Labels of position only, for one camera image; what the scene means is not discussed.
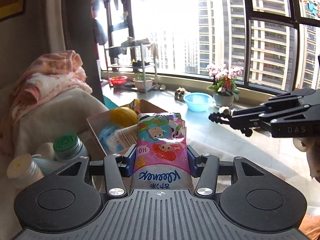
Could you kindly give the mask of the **pink Kleenex tissue pack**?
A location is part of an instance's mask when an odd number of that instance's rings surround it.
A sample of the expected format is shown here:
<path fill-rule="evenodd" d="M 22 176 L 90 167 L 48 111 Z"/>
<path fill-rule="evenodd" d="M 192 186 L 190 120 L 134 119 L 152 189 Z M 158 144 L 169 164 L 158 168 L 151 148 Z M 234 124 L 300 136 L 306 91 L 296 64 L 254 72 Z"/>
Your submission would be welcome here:
<path fill-rule="evenodd" d="M 143 113 L 138 116 L 131 189 L 194 189 L 184 120 L 179 113 Z"/>

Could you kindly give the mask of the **yellow soft ball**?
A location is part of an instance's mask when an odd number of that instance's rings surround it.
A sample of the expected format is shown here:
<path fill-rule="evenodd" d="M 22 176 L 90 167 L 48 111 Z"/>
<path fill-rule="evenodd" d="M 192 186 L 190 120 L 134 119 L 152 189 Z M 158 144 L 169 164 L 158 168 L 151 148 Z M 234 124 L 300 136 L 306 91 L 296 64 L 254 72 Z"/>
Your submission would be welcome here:
<path fill-rule="evenodd" d="M 110 110 L 110 122 L 121 127 L 130 127 L 138 123 L 138 115 L 129 107 L 118 107 Z"/>

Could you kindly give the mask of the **cotton swab pack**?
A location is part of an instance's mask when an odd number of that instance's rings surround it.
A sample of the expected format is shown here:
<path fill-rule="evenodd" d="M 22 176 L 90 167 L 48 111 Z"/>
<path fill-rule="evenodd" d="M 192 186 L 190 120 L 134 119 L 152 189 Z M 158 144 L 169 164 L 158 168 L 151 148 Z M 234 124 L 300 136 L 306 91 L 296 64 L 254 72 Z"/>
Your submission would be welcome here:
<path fill-rule="evenodd" d="M 114 135 L 123 148 L 129 148 L 137 143 L 138 125 L 118 129 L 114 132 Z"/>

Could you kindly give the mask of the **pink flower pot plant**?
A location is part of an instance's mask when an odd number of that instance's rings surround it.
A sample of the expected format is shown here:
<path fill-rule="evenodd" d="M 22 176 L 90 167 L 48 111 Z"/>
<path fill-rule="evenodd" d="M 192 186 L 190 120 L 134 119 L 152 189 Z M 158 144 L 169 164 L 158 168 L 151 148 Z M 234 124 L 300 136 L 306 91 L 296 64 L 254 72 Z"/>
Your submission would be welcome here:
<path fill-rule="evenodd" d="M 236 78 L 242 76 L 239 67 L 228 67 L 226 64 L 216 66 L 208 64 L 206 70 L 213 79 L 208 90 L 213 91 L 213 99 L 216 107 L 232 107 L 234 100 L 238 100 L 240 90 L 235 84 Z"/>

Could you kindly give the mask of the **pink cardboard box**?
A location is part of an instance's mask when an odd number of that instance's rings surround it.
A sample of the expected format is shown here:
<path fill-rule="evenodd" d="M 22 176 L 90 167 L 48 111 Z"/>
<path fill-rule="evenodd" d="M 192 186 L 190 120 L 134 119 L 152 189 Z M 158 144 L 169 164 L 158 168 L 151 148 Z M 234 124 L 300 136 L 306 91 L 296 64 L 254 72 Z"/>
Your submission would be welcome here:
<path fill-rule="evenodd" d="M 93 141 L 98 147 L 98 159 L 119 153 L 137 142 L 139 114 L 164 112 L 147 100 L 135 99 L 126 105 L 87 118 Z"/>

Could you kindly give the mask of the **green lid glass jar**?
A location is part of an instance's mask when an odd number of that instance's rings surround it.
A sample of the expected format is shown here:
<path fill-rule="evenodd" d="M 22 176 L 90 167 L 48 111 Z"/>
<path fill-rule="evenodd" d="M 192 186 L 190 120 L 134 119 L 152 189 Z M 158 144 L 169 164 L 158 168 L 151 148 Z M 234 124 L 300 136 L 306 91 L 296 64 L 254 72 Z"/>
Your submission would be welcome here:
<path fill-rule="evenodd" d="M 53 143 L 55 159 L 68 162 L 79 157 L 89 156 L 89 153 L 80 138 L 74 134 L 64 134 Z"/>

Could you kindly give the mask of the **blue plastic basin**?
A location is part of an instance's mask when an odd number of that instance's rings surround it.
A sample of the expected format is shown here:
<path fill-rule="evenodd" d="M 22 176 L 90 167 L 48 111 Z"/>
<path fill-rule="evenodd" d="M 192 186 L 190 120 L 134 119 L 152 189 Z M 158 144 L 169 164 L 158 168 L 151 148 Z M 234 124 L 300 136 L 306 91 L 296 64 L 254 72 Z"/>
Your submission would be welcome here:
<path fill-rule="evenodd" d="M 205 112 L 213 103 L 213 97 L 206 93 L 189 93 L 185 94 L 183 100 L 189 110 L 193 112 Z"/>

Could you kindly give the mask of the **blue surgical face mask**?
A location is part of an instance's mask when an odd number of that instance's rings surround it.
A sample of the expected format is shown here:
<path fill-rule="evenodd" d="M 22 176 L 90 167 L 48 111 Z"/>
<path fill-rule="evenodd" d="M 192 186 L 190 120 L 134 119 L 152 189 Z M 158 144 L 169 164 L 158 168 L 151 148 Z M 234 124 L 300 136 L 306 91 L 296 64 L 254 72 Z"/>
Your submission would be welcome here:
<path fill-rule="evenodd" d="M 32 158 L 44 176 L 51 174 L 66 164 L 60 161 L 42 159 L 40 154 L 35 154 Z"/>

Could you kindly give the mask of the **beige cushion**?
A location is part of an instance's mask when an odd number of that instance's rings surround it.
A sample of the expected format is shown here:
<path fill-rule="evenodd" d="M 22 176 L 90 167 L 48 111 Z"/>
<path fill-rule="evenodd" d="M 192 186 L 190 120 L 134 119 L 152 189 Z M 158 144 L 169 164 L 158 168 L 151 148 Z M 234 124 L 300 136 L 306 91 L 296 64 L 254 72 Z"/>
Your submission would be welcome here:
<path fill-rule="evenodd" d="M 87 118 L 107 111 L 108 108 L 95 97 L 79 88 L 67 90 L 52 100 L 36 107 L 18 123 L 14 132 L 14 156 L 34 154 L 40 145 L 54 142 L 58 137 L 75 133 L 90 154 L 96 154 Z"/>

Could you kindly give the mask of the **red plastic basin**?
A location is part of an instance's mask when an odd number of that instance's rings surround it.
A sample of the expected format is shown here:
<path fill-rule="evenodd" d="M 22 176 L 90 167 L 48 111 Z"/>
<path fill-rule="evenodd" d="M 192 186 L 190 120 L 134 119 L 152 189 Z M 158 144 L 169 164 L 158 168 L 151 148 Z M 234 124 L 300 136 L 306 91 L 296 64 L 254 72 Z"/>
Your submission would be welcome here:
<path fill-rule="evenodd" d="M 115 76 L 109 78 L 109 82 L 113 86 L 122 86 L 127 82 L 127 76 Z"/>

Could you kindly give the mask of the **clear plastic jar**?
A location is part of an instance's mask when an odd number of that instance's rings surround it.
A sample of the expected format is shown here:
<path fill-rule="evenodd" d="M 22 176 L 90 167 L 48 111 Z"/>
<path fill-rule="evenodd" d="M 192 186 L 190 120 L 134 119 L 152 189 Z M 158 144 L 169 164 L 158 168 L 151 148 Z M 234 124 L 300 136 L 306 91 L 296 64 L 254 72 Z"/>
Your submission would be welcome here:
<path fill-rule="evenodd" d="M 25 189 L 29 185 L 44 177 L 32 156 L 23 154 L 14 158 L 7 168 L 7 177 L 18 189 Z"/>

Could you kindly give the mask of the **pink folded blankets pile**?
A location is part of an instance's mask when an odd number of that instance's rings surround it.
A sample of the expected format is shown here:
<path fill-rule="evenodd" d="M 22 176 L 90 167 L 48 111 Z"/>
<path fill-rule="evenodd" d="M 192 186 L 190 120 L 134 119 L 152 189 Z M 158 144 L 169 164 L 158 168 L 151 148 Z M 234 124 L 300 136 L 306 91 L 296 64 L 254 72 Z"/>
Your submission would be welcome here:
<path fill-rule="evenodd" d="M 30 111 L 73 88 L 92 93 L 82 65 L 78 53 L 66 50 L 43 54 L 21 75 L 9 95 L 9 109 L 1 117 L 1 155 L 14 153 L 14 130 Z"/>

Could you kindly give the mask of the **hanging dark clothes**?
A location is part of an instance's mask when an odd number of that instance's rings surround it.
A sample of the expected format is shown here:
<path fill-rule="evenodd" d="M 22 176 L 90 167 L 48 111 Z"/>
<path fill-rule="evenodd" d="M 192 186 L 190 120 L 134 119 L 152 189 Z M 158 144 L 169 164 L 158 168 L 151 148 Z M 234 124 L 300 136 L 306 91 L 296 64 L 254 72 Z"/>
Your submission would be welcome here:
<path fill-rule="evenodd" d="M 97 45 L 104 46 L 107 42 L 107 35 L 102 25 L 97 20 L 99 11 L 99 0 L 91 0 L 91 15 L 93 21 L 94 41 Z"/>

